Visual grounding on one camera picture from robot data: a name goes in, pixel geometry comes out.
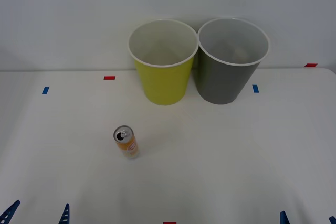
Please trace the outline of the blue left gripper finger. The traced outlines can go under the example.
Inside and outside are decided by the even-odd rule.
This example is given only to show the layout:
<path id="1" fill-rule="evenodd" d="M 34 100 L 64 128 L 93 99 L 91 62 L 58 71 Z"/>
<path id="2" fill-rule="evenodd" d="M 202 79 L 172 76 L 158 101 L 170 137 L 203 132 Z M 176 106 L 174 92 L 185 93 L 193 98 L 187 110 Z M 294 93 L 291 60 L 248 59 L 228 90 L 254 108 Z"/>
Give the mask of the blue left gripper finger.
<path id="1" fill-rule="evenodd" d="M 59 224 L 70 224 L 70 205 L 66 203 Z"/>
<path id="2" fill-rule="evenodd" d="M 10 207 L 8 207 L 0 215 L 0 223 L 1 224 L 9 224 L 19 205 L 20 205 L 20 200 L 16 200 Z"/>

